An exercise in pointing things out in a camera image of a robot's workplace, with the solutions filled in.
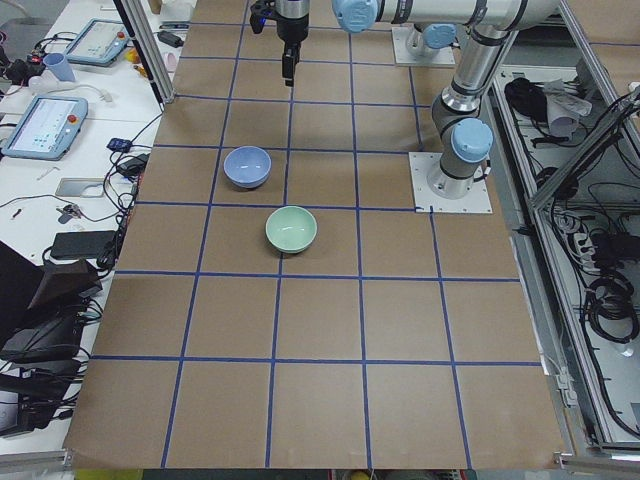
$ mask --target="electronic device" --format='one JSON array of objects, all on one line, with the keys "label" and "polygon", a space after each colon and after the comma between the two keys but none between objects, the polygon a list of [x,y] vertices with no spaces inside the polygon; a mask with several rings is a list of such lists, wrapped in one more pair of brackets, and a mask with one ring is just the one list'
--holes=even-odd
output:
[{"label": "electronic device", "polygon": [[0,345],[19,328],[34,324],[43,311],[77,304],[101,289],[97,270],[86,260],[38,267],[0,242]]},{"label": "electronic device", "polygon": [[32,432],[46,428],[54,418],[69,418],[72,406],[63,399],[79,370],[77,360],[60,360],[0,374],[0,398],[7,402],[0,404],[0,435]]},{"label": "electronic device", "polygon": [[98,258],[108,250],[108,244],[114,241],[115,236],[115,230],[58,233],[51,247],[51,258]]},{"label": "electronic device", "polygon": [[94,18],[64,53],[70,63],[105,67],[115,61],[128,42],[129,36],[122,22]]},{"label": "electronic device", "polygon": [[86,319],[82,308],[56,308],[46,320],[19,330],[0,350],[0,358],[13,364],[67,360],[78,354]]},{"label": "electronic device", "polygon": [[174,48],[184,45],[184,40],[182,40],[179,36],[167,31],[161,31],[160,33],[158,33],[158,40]]},{"label": "electronic device", "polygon": [[0,344],[11,338],[40,287],[44,272],[0,242]]},{"label": "electronic device", "polygon": [[87,117],[84,98],[37,95],[27,107],[2,154],[34,160],[59,160],[71,147]]}]

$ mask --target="cable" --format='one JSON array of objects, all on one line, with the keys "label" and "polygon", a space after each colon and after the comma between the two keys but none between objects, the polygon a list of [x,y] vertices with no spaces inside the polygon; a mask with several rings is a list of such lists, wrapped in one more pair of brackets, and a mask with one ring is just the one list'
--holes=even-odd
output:
[{"label": "cable", "polygon": [[153,123],[154,123],[156,120],[158,120],[158,119],[162,116],[162,114],[163,114],[163,113],[164,113],[164,112],[160,112],[158,115],[156,115],[154,118],[152,118],[152,119],[149,121],[149,123],[147,123],[144,127],[142,127],[142,130],[140,130],[140,131],[136,134],[136,136],[135,136],[135,137],[133,137],[133,138],[131,139],[131,143],[135,142],[135,141],[138,139],[138,137],[140,137],[140,135],[142,135],[142,132],[144,132],[147,128],[149,128],[151,125],[153,125]]},{"label": "cable", "polygon": [[33,196],[29,196],[29,197],[16,197],[16,198],[13,198],[13,199],[9,200],[8,202],[3,203],[2,205],[0,205],[0,208],[4,208],[4,207],[6,207],[8,205],[11,205],[14,202],[18,202],[18,201],[21,201],[21,200],[35,200],[36,198],[48,198],[48,197],[55,198],[56,200],[60,200],[61,202],[64,202],[64,203],[69,204],[69,205],[73,205],[71,202],[69,202],[68,200],[65,200],[64,198],[60,198],[60,197],[58,197],[56,195],[52,195],[52,194],[48,193],[48,194],[45,194],[45,195],[33,195]]}]

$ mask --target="yellow object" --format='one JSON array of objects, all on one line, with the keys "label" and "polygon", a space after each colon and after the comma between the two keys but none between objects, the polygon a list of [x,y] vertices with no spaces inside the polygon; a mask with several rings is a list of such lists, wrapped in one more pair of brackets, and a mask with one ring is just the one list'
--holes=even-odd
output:
[{"label": "yellow object", "polygon": [[124,54],[124,58],[131,63],[140,63],[140,55],[138,55],[138,51],[135,48],[127,50]]},{"label": "yellow object", "polygon": [[142,480],[144,470],[76,470],[76,480]]},{"label": "yellow object", "polygon": [[351,474],[350,479],[351,480],[369,480],[369,475],[364,472],[357,471]]},{"label": "yellow object", "polygon": [[138,73],[142,75],[144,78],[149,78],[149,75],[147,75],[147,71],[144,69],[142,65],[134,65],[133,68],[135,68],[138,71]]}]

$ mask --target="metal frame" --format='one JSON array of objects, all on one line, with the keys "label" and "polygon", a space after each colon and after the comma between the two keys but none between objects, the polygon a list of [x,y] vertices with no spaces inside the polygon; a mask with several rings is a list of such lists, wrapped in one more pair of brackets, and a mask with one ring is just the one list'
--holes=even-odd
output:
[{"label": "metal frame", "polygon": [[0,473],[16,473],[37,469],[65,470],[71,467],[71,450],[0,455]]},{"label": "metal frame", "polygon": [[637,480],[640,478],[640,463],[613,458],[598,458],[559,454],[556,461],[572,473],[599,473],[613,475],[615,478]]},{"label": "metal frame", "polygon": [[176,92],[169,78],[169,72],[164,66],[162,54],[156,44],[142,3],[140,0],[114,0],[113,3],[138,50],[142,66],[147,71],[149,83],[158,103],[173,102]]}]

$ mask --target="small blue device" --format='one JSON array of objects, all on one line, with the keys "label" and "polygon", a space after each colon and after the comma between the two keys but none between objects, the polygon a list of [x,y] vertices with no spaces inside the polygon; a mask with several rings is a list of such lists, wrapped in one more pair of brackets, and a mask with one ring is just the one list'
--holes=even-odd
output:
[{"label": "small blue device", "polygon": [[424,43],[429,48],[440,50],[456,40],[456,26],[453,23],[432,23],[423,34]]},{"label": "small blue device", "polygon": [[348,33],[371,28],[378,17],[377,0],[333,0],[331,5],[338,24]]}]

